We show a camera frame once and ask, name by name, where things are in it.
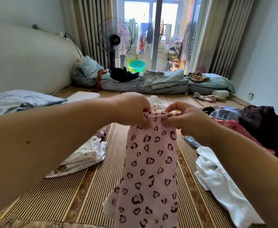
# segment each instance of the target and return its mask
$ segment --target white wall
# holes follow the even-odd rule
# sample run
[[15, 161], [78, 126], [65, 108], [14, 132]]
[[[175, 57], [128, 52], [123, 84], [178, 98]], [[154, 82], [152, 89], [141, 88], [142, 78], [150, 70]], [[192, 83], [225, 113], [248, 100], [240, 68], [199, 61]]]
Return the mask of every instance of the white wall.
[[253, 11], [231, 80], [236, 96], [253, 105], [274, 106], [278, 114], [278, 0], [258, 0]]
[[60, 0], [0, 0], [0, 22], [65, 33]]

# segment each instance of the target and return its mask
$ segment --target beige curtain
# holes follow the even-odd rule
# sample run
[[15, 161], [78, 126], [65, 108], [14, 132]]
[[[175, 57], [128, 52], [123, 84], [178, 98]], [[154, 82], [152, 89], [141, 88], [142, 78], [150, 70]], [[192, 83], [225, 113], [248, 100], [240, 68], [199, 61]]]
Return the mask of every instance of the beige curtain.
[[193, 71], [229, 77], [254, 0], [210, 0]]
[[61, 0], [66, 33], [84, 55], [109, 67], [109, 57], [97, 46], [98, 26], [112, 17], [111, 0]]

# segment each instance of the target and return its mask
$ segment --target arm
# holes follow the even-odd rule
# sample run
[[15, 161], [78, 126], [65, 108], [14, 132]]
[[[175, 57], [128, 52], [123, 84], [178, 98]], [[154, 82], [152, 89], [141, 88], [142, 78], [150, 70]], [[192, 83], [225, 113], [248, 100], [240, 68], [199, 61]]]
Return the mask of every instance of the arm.
[[0, 209], [30, 190], [100, 128], [149, 127], [141, 94], [90, 99], [0, 116]]
[[163, 121], [182, 129], [200, 144], [210, 147], [260, 217], [278, 227], [278, 158], [241, 134], [213, 121], [197, 107], [175, 102], [166, 111], [179, 116]]

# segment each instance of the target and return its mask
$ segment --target pink leopard print pants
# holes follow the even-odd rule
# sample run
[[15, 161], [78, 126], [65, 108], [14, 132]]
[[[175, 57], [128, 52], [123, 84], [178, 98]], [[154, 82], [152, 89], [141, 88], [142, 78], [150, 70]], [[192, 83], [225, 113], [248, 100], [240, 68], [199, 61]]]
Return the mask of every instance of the pink leopard print pants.
[[116, 228], [177, 228], [176, 129], [161, 124], [172, 113], [144, 113], [152, 126], [130, 127], [122, 177], [103, 203]]

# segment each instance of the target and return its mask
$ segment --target mat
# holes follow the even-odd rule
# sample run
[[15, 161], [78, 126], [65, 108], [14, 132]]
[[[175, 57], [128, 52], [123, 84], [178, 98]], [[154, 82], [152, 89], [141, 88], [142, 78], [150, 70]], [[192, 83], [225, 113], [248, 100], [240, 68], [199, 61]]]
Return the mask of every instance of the mat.
[[[70, 86], [54, 93], [54, 96], [67, 98], [77, 91], [90, 90]], [[102, 98], [120, 94], [107, 91], [99, 93]], [[158, 97], [165, 105], [185, 101], [200, 108], [212, 105], [239, 108], [245, 106], [245, 103], [237, 98], [231, 98], [226, 103], [209, 103], [190, 95], [158, 95]], [[117, 123], [108, 125], [106, 127], [108, 146], [103, 162], [67, 176], [43, 179], [8, 208], [0, 211], [0, 219], [3, 219], [0, 227], [114, 227], [114, 221], [104, 216], [102, 203], [122, 173], [128, 128], [129, 126]], [[194, 172], [198, 155], [183, 139], [179, 130], [177, 130], [177, 142], [179, 227], [234, 227], [228, 212], [196, 180]]]

